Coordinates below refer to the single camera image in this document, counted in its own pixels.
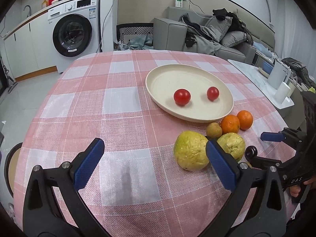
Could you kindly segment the person's right hand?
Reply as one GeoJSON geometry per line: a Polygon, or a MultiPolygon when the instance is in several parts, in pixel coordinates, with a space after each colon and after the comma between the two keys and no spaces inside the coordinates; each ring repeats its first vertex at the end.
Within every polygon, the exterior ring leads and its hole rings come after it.
{"type": "MultiPolygon", "coordinates": [[[[308,179],[307,181],[304,181],[304,185],[310,185],[310,189],[315,189],[315,182],[316,182],[316,176],[313,176],[311,179],[308,179]]],[[[300,185],[295,185],[290,187],[290,195],[292,197],[298,197],[299,193],[301,191],[301,186],[300,185]]]]}

